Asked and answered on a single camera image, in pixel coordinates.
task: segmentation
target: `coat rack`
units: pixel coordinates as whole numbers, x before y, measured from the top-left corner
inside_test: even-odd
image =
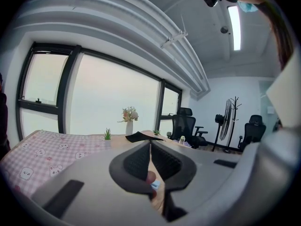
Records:
[[[230,143],[231,143],[231,139],[232,139],[232,135],[233,135],[233,131],[234,131],[234,126],[235,126],[235,121],[238,121],[238,119],[236,120],[236,111],[238,110],[238,107],[241,105],[237,105],[237,101],[238,101],[239,97],[235,97],[235,100],[231,98],[231,100],[233,100],[234,103],[232,103],[232,105],[234,106],[234,108],[232,108],[232,110],[234,110],[234,117],[233,117],[233,124],[232,124],[232,130],[231,130],[231,135],[230,135],[230,139],[227,145],[227,148],[223,149],[223,151],[225,153],[231,153],[231,150],[229,149],[230,147]]]

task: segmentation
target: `face mask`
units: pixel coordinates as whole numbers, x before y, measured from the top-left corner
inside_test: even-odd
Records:
[[[240,1],[238,1],[238,4],[239,4],[240,8],[241,8],[244,12],[246,12],[246,13],[248,13],[248,12],[256,12],[256,11],[258,10],[258,8],[255,7],[255,6],[254,6],[253,4],[251,4],[251,3],[245,3],[245,2],[240,2]]]

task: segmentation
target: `ceiling fixture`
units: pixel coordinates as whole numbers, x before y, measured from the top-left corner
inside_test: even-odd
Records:
[[[239,19],[238,7],[237,6],[228,7],[228,11],[232,23],[234,50],[240,50],[241,32],[240,32],[240,19]]]

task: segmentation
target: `pink checkered tablecloth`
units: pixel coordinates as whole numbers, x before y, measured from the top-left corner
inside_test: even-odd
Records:
[[[36,189],[74,161],[110,149],[101,135],[66,135],[40,130],[1,161],[8,184],[30,197]]]

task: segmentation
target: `white vase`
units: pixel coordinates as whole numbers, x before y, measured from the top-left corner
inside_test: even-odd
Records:
[[[126,127],[126,136],[132,135],[132,133],[133,133],[133,122],[128,121]]]

